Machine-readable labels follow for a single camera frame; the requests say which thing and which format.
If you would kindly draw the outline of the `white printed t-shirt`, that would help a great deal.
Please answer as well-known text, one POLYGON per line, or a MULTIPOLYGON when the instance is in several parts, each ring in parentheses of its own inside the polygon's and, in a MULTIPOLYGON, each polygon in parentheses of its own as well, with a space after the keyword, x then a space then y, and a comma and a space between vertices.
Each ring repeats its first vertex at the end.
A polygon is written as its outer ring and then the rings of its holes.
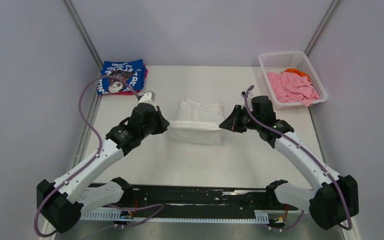
POLYGON ((219 146, 224 118, 224 105, 204 104, 185 98, 178 101, 174 119, 169 120, 168 138, 176 141, 219 146))

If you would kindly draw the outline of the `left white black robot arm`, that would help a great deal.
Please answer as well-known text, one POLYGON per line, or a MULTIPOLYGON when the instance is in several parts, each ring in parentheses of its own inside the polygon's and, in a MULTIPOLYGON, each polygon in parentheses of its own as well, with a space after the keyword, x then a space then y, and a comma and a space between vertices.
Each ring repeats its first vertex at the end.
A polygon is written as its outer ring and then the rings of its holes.
POLYGON ((36 234, 43 238, 52 235, 40 232, 39 216, 55 228, 55 233, 65 233, 82 215, 97 208, 113 203, 129 206, 133 201, 133 186, 123 178, 116 177, 92 189, 89 186, 107 168, 139 147, 147 136, 162 134, 168 126, 169 122, 153 101, 140 102, 130 117, 99 140, 96 151, 85 160, 52 182, 42 180, 36 187, 37 210, 33 222, 36 234))

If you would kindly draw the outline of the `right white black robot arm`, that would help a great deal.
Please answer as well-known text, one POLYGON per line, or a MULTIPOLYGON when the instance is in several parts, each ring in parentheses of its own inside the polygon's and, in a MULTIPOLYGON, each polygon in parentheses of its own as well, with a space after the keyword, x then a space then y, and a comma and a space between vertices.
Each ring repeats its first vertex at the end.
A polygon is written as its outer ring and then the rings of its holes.
POLYGON ((235 133, 257 131, 259 137, 286 157, 304 176, 310 189, 298 187, 287 180, 276 180, 265 189, 266 204, 272 209, 290 205, 309 212, 324 230, 339 226, 350 231, 351 218, 359 213, 358 183, 351 176, 342 176, 315 157, 285 120, 278 119, 267 96, 246 100, 236 105, 219 127, 235 133))

